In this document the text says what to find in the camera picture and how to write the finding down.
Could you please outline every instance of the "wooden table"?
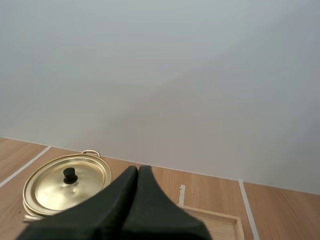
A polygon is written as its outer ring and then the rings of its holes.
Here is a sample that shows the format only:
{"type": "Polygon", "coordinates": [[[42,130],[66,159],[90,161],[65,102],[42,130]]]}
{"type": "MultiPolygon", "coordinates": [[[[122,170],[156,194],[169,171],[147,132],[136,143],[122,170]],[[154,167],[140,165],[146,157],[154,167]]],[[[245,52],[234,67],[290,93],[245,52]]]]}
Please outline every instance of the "wooden table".
{"type": "MultiPolygon", "coordinates": [[[[29,142],[1,138],[0,182],[15,173],[46,147],[29,142]]],[[[13,240],[25,228],[25,224],[22,223],[23,215],[25,214],[22,190],[27,178],[48,161],[75,153],[78,152],[51,147],[22,172],[0,187],[0,239],[13,240]]],[[[128,166],[135,165],[139,167],[141,165],[109,157],[102,157],[102,159],[110,166],[113,180],[128,166]]],[[[179,202],[180,186],[185,185],[185,206],[240,217],[245,239],[253,239],[238,181],[162,167],[153,167],[152,169],[160,187],[174,203],[177,204],[179,202]]],[[[279,237],[291,236],[288,230],[293,227],[296,232],[298,231],[299,236],[305,235],[309,237],[300,239],[318,239],[313,237],[320,236],[319,195],[300,192],[300,197],[295,200],[295,205],[293,206],[290,198],[286,201],[281,201],[282,198],[277,199],[276,195],[272,200],[268,201],[268,199],[271,199],[268,196],[272,194],[272,190],[265,188],[269,187],[245,183],[245,189],[261,239],[285,239],[279,237]],[[305,205],[302,196],[307,196],[308,206],[305,205]],[[304,208],[297,210],[298,205],[304,205],[304,208]],[[282,213],[276,214],[274,210],[281,208],[287,211],[283,214],[287,215],[289,212],[291,214],[290,217],[286,218],[286,224],[276,224],[277,221],[281,220],[282,213]]],[[[280,188],[276,188],[276,190],[280,193],[293,192],[280,188]]]]}

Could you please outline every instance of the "pot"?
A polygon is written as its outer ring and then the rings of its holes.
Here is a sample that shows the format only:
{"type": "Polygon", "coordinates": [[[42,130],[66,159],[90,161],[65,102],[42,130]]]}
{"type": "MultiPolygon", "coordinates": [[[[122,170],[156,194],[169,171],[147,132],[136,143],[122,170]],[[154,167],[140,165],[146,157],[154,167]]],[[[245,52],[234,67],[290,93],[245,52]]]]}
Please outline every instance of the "pot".
{"type": "Polygon", "coordinates": [[[112,181],[109,166],[99,152],[58,157],[36,170],[25,182],[25,221],[39,220],[72,208],[93,197],[112,181]]]}

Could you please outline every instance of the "pot lid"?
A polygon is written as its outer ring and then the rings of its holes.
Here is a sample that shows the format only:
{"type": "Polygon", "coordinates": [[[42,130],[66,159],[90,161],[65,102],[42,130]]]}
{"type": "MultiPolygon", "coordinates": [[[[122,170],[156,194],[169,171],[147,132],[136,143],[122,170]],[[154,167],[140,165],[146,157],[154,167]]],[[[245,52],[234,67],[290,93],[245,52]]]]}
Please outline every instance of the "pot lid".
{"type": "Polygon", "coordinates": [[[109,166],[97,151],[86,150],[40,167],[24,185],[23,202],[35,214],[54,215],[91,198],[110,183],[109,166]]]}

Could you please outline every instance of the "wooden tray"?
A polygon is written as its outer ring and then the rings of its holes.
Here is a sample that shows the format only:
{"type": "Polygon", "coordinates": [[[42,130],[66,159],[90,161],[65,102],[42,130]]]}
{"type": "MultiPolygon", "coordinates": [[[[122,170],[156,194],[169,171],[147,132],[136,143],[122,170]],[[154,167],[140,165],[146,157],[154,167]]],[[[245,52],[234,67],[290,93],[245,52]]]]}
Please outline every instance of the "wooden tray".
{"type": "Polygon", "coordinates": [[[240,217],[188,206],[182,208],[205,224],[213,240],[245,239],[240,217]]]}

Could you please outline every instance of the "wooden surface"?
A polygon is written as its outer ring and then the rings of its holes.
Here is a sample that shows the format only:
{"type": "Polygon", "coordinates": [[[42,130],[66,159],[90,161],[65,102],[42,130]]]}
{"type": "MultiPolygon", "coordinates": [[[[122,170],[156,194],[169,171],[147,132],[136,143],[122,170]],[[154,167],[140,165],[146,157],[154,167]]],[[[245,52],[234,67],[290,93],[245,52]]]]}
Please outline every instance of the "wooden surface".
{"type": "Polygon", "coordinates": [[[190,181],[185,185],[184,205],[240,217],[245,239],[252,240],[253,234],[239,182],[195,173],[190,174],[190,181]]]}
{"type": "Polygon", "coordinates": [[[245,239],[240,217],[187,206],[184,210],[202,221],[214,240],[245,239]]]}
{"type": "Polygon", "coordinates": [[[244,183],[261,240],[319,240],[320,195],[244,183]]]}
{"type": "Polygon", "coordinates": [[[0,138],[0,183],[46,147],[25,141],[0,138]]]}

